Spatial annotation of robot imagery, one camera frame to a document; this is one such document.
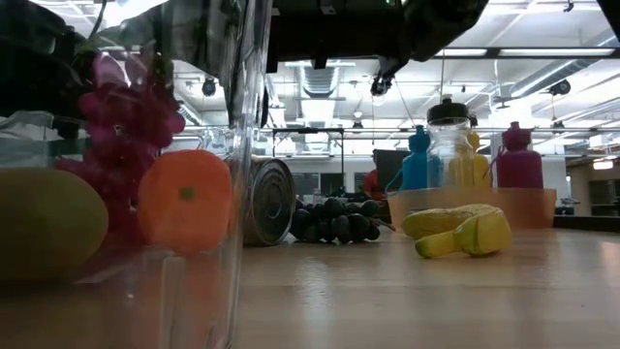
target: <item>orange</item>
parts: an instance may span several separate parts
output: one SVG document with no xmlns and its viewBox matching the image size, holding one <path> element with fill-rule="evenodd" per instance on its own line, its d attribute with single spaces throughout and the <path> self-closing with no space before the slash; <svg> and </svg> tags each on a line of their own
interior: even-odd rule
<svg viewBox="0 0 620 349">
<path fill-rule="evenodd" d="M 224 240 L 232 200 L 231 172 L 224 161 L 206 150 L 170 152 L 142 177 L 138 221 L 153 244 L 196 254 Z"/>
</svg>

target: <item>red shirt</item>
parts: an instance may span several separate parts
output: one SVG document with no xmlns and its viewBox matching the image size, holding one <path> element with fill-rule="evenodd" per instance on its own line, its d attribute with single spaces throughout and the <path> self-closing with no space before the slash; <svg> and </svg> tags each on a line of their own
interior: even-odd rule
<svg viewBox="0 0 620 349">
<path fill-rule="evenodd" d="M 364 179 L 364 193 L 373 200 L 382 200 L 384 191 L 379 188 L 379 180 L 377 178 L 377 170 L 373 170 Z"/>
</svg>

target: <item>person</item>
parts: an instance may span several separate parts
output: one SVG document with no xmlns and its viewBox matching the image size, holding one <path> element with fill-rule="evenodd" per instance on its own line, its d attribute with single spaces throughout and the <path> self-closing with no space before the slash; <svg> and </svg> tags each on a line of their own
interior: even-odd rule
<svg viewBox="0 0 620 349">
<path fill-rule="evenodd" d="M 375 163 L 375 167 L 377 167 L 377 149 L 372 151 L 372 162 Z M 379 187 L 377 169 L 371 171 L 364 178 L 363 191 L 364 194 L 373 200 L 381 201 L 386 197 L 383 189 Z"/>
</svg>

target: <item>table surface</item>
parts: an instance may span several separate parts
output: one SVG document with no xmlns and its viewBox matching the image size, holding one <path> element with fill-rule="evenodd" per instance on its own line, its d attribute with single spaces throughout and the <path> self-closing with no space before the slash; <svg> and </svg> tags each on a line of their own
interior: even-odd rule
<svg viewBox="0 0 620 349">
<path fill-rule="evenodd" d="M 246 249 L 235 348 L 618 348 L 620 235 L 514 232 L 488 258 L 413 242 Z"/>
</svg>

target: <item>mango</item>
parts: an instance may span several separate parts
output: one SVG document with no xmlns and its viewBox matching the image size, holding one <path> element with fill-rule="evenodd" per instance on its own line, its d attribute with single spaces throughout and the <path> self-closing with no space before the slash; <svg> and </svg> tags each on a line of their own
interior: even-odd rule
<svg viewBox="0 0 620 349">
<path fill-rule="evenodd" d="M 101 246 L 108 211 L 74 174 L 0 170 L 0 283 L 66 276 Z"/>
</svg>

